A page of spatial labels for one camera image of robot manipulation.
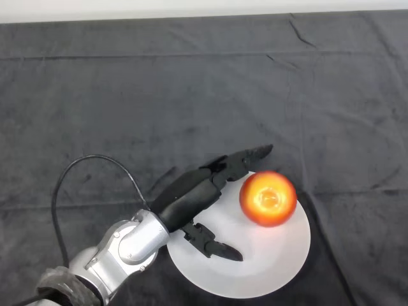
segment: black cable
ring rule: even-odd
[[[68,252],[66,250],[64,239],[62,238],[61,229],[59,227],[58,218],[57,218],[57,196],[58,196],[59,188],[61,187],[61,184],[62,184],[65,176],[70,171],[70,169],[72,169],[72,167],[74,167],[76,164],[80,163],[81,161],[85,161],[86,159],[104,159],[106,161],[110,161],[113,164],[116,164],[119,168],[121,168],[123,171],[125,171],[126,174],[128,175],[128,177],[130,178],[130,180],[132,181],[132,184],[135,187],[139,197],[142,199],[143,205],[145,205],[146,208],[148,209],[148,206],[146,204],[146,200],[143,197],[143,194],[140,191],[138,184],[136,183],[135,179],[132,177],[132,174],[130,174],[128,169],[126,169],[125,166],[123,164],[121,164],[120,162],[114,160],[111,157],[104,156],[104,155],[98,155],[98,154],[86,155],[86,156],[82,156],[82,157],[79,157],[78,159],[74,160],[71,164],[68,165],[68,167],[65,168],[65,170],[62,172],[61,176],[59,177],[59,179],[58,179],[58,181],[57,181],[57,183],[56,183],[56,185],[54,187],[54,191],[52,193],[52,201],[51,201],[52,223],[54,224],[55,235],[57,236],[58,246],[59,246],[59,248],[61,250],[62,263],[66,268],[69,268],[69,259],[68,259]]]
[[[54,191],[52,192],[52,200],[51,200],[51,215],[52,215],[52,223],[54,225],[54,229],[55,229],[55,235],[57,236],[57,241],[58,241],[58,246],[61,250],[61,254],[62,254],[62,263],[66,268],[69,268],[69,259],[68,259],[68,252],[66,250],[66,246],[64,243],[64,239],[62,237],[61,234],[61,229],[59,227],[59,223],[58,223],[58,218],[57,218],[57,197],[58,197],[58,191],[59,188],[61,187],[62,182],[65,179],[65,176],[68,174],[68,172],[70,171],[70,169],[72,169],[72,167],[74,167],[76,164],[78,164],[81,161],[85,161],[86,159],[104,159],[106,161],[110,161],[113,164],[116,164],[119,168],[121,168],[123,171],[126,172],[126,174],[128,175],[128,177],[130,178],[130,181],[132,181],[133,186],[136,189],[136,192],[138,193],[139,197],[142,199],[143,205],[145,206],[145,208],[147,210],[150,210],[150,208],[147,206],[146,200],[143,197],[142,192],[140,191],[140,188],[138,186],[138,184],[136,183],[136,180],[133,178],[132,174],[130,174],[130,172],[128,171],[128,169],[126,169],[126,167],[121,164],[120,162],[116,161],[115,159],[108,157],[108,156],[104,156],[104,155],[99,155],[99,154],[91,154],[91,155],[86,155],[86,156],[82,156],[79,157],[78,159],[74,160],[72,163],[70,163],[68,165],[68,167],[65,168],[65,170],[63,171],[63,173],[60,175],[55,187],[54,187]],[[37,302],[39,300],[42,300],[44,298],[49,297],[55,290],[54,289],[49,289],[46,290],[36,296],[33,296],[31,298],[28,298],[24,301],[21,301],[19,303],[13,304],[12,306],[26,306],[29,305],[31,303]]]

